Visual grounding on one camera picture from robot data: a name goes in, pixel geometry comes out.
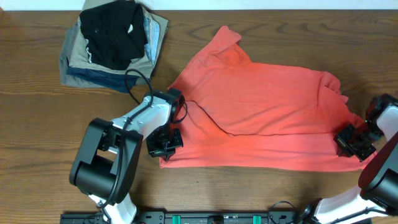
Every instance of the gray folded shirt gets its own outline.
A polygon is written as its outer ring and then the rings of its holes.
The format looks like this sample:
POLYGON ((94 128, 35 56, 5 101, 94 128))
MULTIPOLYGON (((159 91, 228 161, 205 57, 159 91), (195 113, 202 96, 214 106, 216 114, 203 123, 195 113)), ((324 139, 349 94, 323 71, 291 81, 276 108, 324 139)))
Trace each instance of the gray folded shirt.
MULTIPOLYGON (((106 4, 109 2, 112 2, 112 0, 100 0, 100 1, 99 0, 86 0, 85 4, 83 6, 83 10, 89 9, 92 7, 96 7, 96 6, 100 6, 102 4, 106 4)), ((157 51, 156 51, 156 60, 157 60, 159 58, 160 48, 162 46, 165 32, 167 30, 168 20, 164 19, 160 16, 151 14, 151 13, 147 12, 145 9, 144 9, 144 16, 148 17, 149 19, 155 20, 156 22, 159 23, 159 26, 160 26, 159 44, 157 45, 157 51)), ((99 70, 99 71, 117 74, 117 75, 124 75, 124 73, 126 72, 125 70, 112 70, 112 69, 106 68, 104 66, 97 65, 95 63, 89 63, 88 57, 87 57, 87 52, 86 52, 86 40, 83 37, 83 34, 81 34, 79 27, 77 27, 77 28, 74 27, 72 29, 69 38, 71 40, 74 40, 73 47, 70 52, 70 57, 68 57, 69 66, 71 66, 73 68, 99 70)), ((70 51, 71 40, 67 40, 67 38, 65 38, 62 52, 64 52, 64 49, 67 48, 64 53, 66 55, 68 55, 68 51, 70 51)), ((155 65, 156 65, 156 61, 155 61, 155 64, 152 64, 151 60, 149 60, 147 55, 145 54, 145 56, 143 56, 142 58, 136 58, 136 59, 131 60, 131 63, 127 69, 135 68, 135 69, 139 70, 145 77, 150 78, 150 75, 151 75, 155 65)), ((60 71, 60 74, 61 74, 61 83, 65 84, 65 85, 75 86, 75 87, 88 87, 88 88, 102 87, 102 86, 93 84, 91 82, 82 80, 77 77, 75 77, 75 78, 68 77, 71 75, 66 74, 66 70, 64 72, 60 71)), ((136 82, 137 85, 140 85, 143 83, 145 83, 145 82, 142 78, 137 79, 137 82, 136 82)))

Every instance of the wrinkled fabric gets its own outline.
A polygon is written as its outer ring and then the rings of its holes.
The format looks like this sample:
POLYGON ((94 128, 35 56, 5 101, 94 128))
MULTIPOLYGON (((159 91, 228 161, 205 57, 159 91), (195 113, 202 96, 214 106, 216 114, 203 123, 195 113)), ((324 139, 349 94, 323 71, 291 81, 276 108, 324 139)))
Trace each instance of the wrinkled fabric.
POLYGON ((148 40, 148 44, 145 45, 145 53, 154 65, 156 61, 156 50, 159 44, 160 25, 155 20, 144 16, 144 28, 148 40))
POLYGON ((183 147, 160 166, 363 169, 374 155, 364 162, 338 157, 333 140, 363 122, 345 105, 340 81, 328 72, 252 62, 239 40, 222 27, 170 86, 182 91, 188 115, 179 124, 183 147))

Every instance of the wood grain surface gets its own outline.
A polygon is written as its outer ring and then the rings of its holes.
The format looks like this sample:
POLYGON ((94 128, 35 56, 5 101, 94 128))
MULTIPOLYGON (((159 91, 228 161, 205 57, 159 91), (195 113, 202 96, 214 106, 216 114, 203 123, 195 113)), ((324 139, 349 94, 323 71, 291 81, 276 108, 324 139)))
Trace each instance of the wood grain surface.
MULTIPOLYGON (((398 96, 397 11, 159 11, 170 20, 153 79, 165 90, 222 25, 239 32, 254 62, 325 70, 342 82, 363 115, 372 96, 398 96)), ((60 85, 65 30, 79 12, 5 12, 0 17, 0 223, 57 223, 63 212, 95 211, 69 184, 88 123, 135 107, 126 94, 60 85)), ((139 86, 140 98, 147 87, 139 86)), ((160 169, 142 148, 132 201, 177 210, 267 210, 288 200, 303 207, 354 186, 360 171, 292 172, 210 167, 160 169)), ((376 223, 397 223, 375 218, 376 223)))

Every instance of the folded clothes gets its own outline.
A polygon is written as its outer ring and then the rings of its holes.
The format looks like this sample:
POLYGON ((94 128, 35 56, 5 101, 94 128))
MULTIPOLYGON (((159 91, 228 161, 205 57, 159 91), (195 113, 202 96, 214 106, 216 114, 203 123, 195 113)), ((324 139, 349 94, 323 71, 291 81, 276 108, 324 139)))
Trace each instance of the folded clothes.
MULTIPOLYGON (((112 2, 112 0, 87 0, 83 6, 83 10, 89 9, 92 7, 99 6, 101 4, 105 4, 108 2, 112 2)), ((151 73, 156 65, 156 61, 159 58, 160 48, 167 31, 167 23, 168 20, 163 19, 159 16, 151 14, 147 12, 143 8, 144 17, 149 20, 149 24, 152 28, 148 27, 150 39, 147 46, 150 46, 151 57, 144 52, 144 57, 137 58, 131 60, 131 63, 128 67, 138 69, 142 72, 147 78, 150 78, 151 73)), ((73 87, 81 87, 81 88, 101 88, 108 87, 114 90, 126 92, 126 87, 124 83, 121 83, 120 80, 124 78, 125 70, 112 70, 110 68, 106 68, 101 65, 97 65, 95 63, 89 63, 86 50, 85 50, 86 41, 84 40, 83 35, 80 32, 80 29, 77 25, 71 29, 71 34, 65 36, 64 45, 62 49, 62 53, 60 56, 60 76, 61 76, 61 84, 73 86, 73 87), (95 83, 99 83, 99 85, 89 82, 90 80, 94 80, 94 78, 90 77, 90 74, 94 75, 95 83), (110 78, 115 78, 115 82, 109 82, 110 78)), ((136 73, 131 72, 129 77, 138 77, 135 84, 141 85, 145 83, 145 81, 136 73)), ((133 78, 129 78, 129 83, 132 83, 133 78)))
MULTIPOLYGON (((87 0, 85 2, 85 5, 83 6, 83 9, 88 9, 90 7, 96 7, 97 6, 96 3, 97 3, 97 1, 87 0)), ((158 22, 160 25, 159 44, 157 46, 157 51, 156 51, 156 60, 157 60, 159 58, 159 52, 160 52, 160 47, 162 46, 163 38, 164 38, 165 32, 167 30, 168 20, 161 18, 160 16, 156 16, 154 14, 148 13, 145 9, 143 9, 143 11, 144 11, 144 16, 146 16, 148 18, 152 18, 153 20, 158 22)), ((87 68, 87 69, 92 69, 92 70, 101 70, 101 71, 112 73, 112 74, 124 75, 125 70, 112 70, 112 69, 106 68, 102 65, 97 65, 95 63, 89 63, 85 46, 86 46, 86 40, 84 39, 81 32, 78 32, 76 35, 75 43, 73 45, 72 55, 71 55, 69 66, 74 67, 74 68, 87 68)), ((147 57, 142 57, 142 58, 137 58, 137 59, 131 60, 131 63, 127 69, 130 69, 130 68, 138 69, 147 78, 150 78, 150 75, 151 75, 154 67, 155 67, 155 65, 152 64, 151 60, 149 60, 147 57)), ((144 83, 144 80, 142 78, 138 78, 137 84, 140 85, 142 83, 144 83)))
MULTIPOLYGON (((67 73, 72 74, 73 77, 81 78, 82 80, 85 80, 87 82, 101 85, 103 87, 108 87, 122 93, 129 92, 124 82, 124 75, 115 75, 112 73, 92 69, 72 68, 71 66, 68 67, 67 73)), ((130 88, 133 87, 136 84, 137 79, 137 76, 128 75, 128 86, 130 88)))
POLYGON ((339 157, 333 140, 363 122, 345 105, 340 81, 328 72, 254 63, 239 40, 222 27, 171 85, 188 105, 179 124, 184 146, 160 166, 363 169, 374 155, 363 162, 339 157))
POLYGON ((84 79, 81 79, 74 75, 69 75, 67 73, 69 67, 69 60, 72 54, 73 43, 75 42, 75 38, 77 32, 79 31, 79 27, 75 24, 73 27, 67 29, 67 33, 65 34, 65 39, 63 41, 62 50, 60 54, 60 82, 62 85, 67 85, 70 87, 81 87, 81 88, 104 88, 102 85, 98 85, 84 79))
POLYGON ((131 59, 144 56, 147 43, 144 14, 134 1, 113 1, 80 13, 89 63, 125 70, 131 59))

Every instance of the clothing pile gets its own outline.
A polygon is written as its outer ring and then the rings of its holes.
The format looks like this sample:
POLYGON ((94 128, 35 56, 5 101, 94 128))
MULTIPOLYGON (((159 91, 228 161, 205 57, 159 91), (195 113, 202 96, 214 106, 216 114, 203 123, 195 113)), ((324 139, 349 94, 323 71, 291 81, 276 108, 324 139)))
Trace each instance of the clothing pile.
MULTIPOLYGON (((78 22, 65 35, 61 84, 127 93, 126 70, 135 68, 150 79, 167 23, 134 1, 86 0, 78 22)), ((134 72, 127 82, 130 87, 145 83, 134 72)))

